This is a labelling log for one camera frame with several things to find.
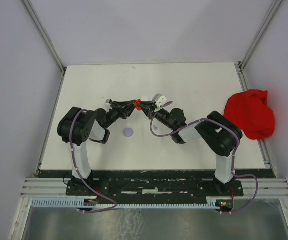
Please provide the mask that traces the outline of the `orange charging case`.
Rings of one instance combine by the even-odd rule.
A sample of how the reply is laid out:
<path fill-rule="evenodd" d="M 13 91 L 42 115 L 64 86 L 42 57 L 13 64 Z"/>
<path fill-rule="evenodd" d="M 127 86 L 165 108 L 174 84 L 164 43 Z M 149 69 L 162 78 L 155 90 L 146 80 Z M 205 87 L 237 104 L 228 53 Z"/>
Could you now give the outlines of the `orange charging case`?
<path fill-rule="evenodd" d="M 141 111 L 140 104 L 141 104 L 141 100 L 140 100 L 140 99 L 137 99 L 137 100 L 134 102 L 134 106 L 135 106 L 135 108 L 136 108 L 138 111 Z"/>

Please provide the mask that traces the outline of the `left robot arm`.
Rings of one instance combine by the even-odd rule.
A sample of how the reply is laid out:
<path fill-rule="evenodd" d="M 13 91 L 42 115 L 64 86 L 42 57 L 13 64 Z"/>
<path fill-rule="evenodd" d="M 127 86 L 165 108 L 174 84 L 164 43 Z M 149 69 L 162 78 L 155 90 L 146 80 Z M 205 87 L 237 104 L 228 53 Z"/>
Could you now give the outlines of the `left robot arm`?
<path fill-rule="evenodd" d="M 62 118 L 57 127 L 57 134 L 68 145 L 71 152 L 72 178 L 79 179 L 77 189 L 83 195 L 94 191 L 94 182 L 89 178 L 90 167 L 86 149 L 87 141 L 105 144 L 110 131 L 108 128 L 117 120 L 125 120 L 136 109 L 136 100 L 112 101 L 105 103 L 107 109 L 85 110 L 72 107 Z"/>

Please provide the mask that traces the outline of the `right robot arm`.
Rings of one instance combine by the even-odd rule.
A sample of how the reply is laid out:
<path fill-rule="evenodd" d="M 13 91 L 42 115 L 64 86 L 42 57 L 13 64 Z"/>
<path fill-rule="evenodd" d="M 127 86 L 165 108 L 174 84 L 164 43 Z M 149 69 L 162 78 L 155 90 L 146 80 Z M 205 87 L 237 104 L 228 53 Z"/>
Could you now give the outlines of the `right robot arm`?
<path fill-rule="evenodd" d="M 156 137 L 170 136 L 176 144 L 203 139 L 216 155 L 216 181 L 213 183 L 213 190 L 216 194 L 224 196 L 231 190 L 230 182 L 235 178 L 234 158 L 243 136 L 241 130 L 217 111 L 212 111 L 206 118 L 188 124 L 182 109 L 174 108 L 170 112 L 164 109 L 170 104 L 139 100 L 134 105 L 150 120 L 150 127 L 153 120 L 157 120 L 171 130 L 168 134 L 153 133 Z"/>

